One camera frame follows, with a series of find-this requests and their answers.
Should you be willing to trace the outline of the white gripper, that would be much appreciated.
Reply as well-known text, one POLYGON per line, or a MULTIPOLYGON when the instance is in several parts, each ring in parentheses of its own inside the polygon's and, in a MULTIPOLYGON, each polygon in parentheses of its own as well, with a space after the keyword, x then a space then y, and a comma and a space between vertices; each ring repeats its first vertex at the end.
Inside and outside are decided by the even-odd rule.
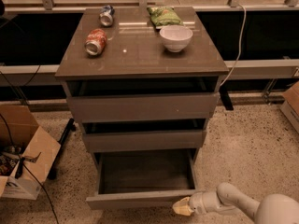
POLYGON ((197 192, 191 198, 185 197, 173 204, 174 212, 181 216, 189 217, 193 212, 203 215, 210 212, 219 212, 222 208, 221 201, 215 191, 197 192))

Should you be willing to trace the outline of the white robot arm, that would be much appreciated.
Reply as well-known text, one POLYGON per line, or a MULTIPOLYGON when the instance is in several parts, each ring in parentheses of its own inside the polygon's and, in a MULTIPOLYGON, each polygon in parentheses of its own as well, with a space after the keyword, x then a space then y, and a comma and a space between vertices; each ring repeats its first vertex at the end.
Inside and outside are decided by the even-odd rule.
POLYGON ((270 194, 260 202, 230 183, 221 183, 215 191, 196 192, 175 202, 174 212, 182 216, 215 212, 234 215, 241 211, 254 224, 299 224, 299 202, 283 194, 270 194))

